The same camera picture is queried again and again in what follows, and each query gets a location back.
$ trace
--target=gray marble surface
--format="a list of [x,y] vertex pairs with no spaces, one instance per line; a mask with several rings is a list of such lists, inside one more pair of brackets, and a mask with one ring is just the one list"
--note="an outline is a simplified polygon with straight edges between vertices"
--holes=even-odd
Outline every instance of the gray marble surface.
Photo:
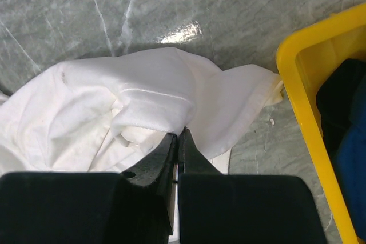
[[[165,46],[208,57],[222,69],[255,63],[276,71],[275,52],[288,34],[364,1],[0,0],[0,90],[11,94],[66,59]],[[263,110],[231,164],[234,173],[303,177],[327,237],[340,243],[288,101]]]

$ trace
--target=white fabric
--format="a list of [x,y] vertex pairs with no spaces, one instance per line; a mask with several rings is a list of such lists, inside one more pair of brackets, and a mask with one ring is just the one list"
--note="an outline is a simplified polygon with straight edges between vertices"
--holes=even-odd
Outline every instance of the white fabric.
[[0,174],[123,171],[186,125],[211,159],[238,141],[279,83],[258,66],[221,71],[175,48],[61,62],[0,106]]
[[211,164],[221,173],[229,174],[231,149],[210,160]]

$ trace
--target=marble vein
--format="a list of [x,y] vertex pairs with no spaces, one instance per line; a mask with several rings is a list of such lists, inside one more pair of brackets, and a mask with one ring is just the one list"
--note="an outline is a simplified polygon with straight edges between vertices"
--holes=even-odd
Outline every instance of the marble vein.
[[30,57],[28,55],[28,53],[26,52],[26,50],[22,47],[22,45],[19,43],[19,41],[15,38],[15,36],[13,36],[13,34],[10,32],[10,30],[4,25],[4,23],[2,21],[0,21],[0,24],[3,26],[3,28],[6,30],[6,32],[8,33],[8,35],[16,42],[16,44],[19,46],[19,48],[22,50],[22,52],[24,53],[24,55],[26,57],[28,57],[32,68],[33,68],[33,72],[34,73],[39,73],[41,71],[41,68],[39,68],[38,64],[32,59],[32,57]]
[[325,227],[324,231],[327,231],[329,229],[329,227],[332,224],[332,220],[333,220],[333,214],[331,213],[331,218],[329,219],[328,225]]
[[4,42],[4,47],[5,47],[5,49],[6,49],[6,52],[7,52],[7,57],[8,57],[8,58],[9,58],[9,60],[10,60],[10,52],[9,52],[9,49],[7,48],[7,44],[6,44],[5,39],[3,40],[3,42]]
[[112,44],[110,43],[110,40],[109,40],[109,37],[108,37],[107,27],[105,25],[103,15],[102,15],[99,7],[98,7],[97,0],[93,0],[93,1],[94,1],[95,6],[96,6],[96,11],[97,11],[97,13],[99,15],[99,18],[100,18],[100,22],[101,22],[101,25],[102,25],[102,28],[103,28],[103,31],[104,31],[104,34],[105,34],[105,39],[106,39],[108,49],[110,51],[110,55],[113,57],[113,56],[115,56],[115,54],[114,54],[114,50],[112,49]]
[[47,25],[53,30],[53,26],[51,25],[51,22],[48,20],[47,16],[45,16]]
[[206,4],[206,14],[207,14],[207,21],[208,21],[208,32],[209,32],[211,51],[212,51],[212,59],[213,59],[213,62],[215,62],[215,51],[214,51],[213,42],[212,42],[210,9],[208,7],[207,0],[205,0],[205,4]]
[[125,47],[124,47],[124,54],[128,53],[129,47],[131,45],[131,41],[132,41],[132,29],[129,26],[129,18],[130,18],[130,13],[131,10],[133,8],[134,5],[134,0],[130,0],[126,9],[126,13],[125,13],[125,20],[122,24],[121,27],[121,35],[120,35],[120,41],[119,44],[122,44],[122,40],[125,40]]
[[257,172],[257,174],[259,174],[259,172],[258,172],[258,159],[257,159],[257,154],[258,154],[258,151],[256,150],[256,155],[255,155],[255,161],[256,161],[256,172]]

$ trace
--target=black plastic part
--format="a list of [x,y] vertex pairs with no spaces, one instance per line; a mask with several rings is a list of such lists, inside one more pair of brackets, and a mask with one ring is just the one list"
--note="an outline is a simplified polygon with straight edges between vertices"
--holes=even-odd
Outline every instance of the black plastic part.
[[[176,139],[167,135],[125,173],[129,179],[116,173],[4,175],[0,243],[167,243]],[[147,166],[152,174],[158,169],[154,178],[139,177]]]
[[302,180],[222,175],[188,129],[121,174],[4,175],[0,243],[166,244],[176,163],[182,244],[326,243]]
[[180,137],[181,244],[326,243],[309,188],[298,177],[222,175]]

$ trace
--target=yellow bin rim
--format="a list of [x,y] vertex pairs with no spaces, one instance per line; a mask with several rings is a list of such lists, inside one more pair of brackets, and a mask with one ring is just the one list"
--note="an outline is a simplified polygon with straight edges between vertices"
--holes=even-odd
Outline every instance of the yellow bin rim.
[[296,57],[300,51],[306,48],[362,26],[366,26],[366,3],[335,14],[328,19],[291,34],[281,43],[276,54],[277,68],[283,79],[339,234],[343,243],[351,244],[364,242],[357,238],[352,226],[323,143],[321,130],[316,123],[299,68],[296,64]]

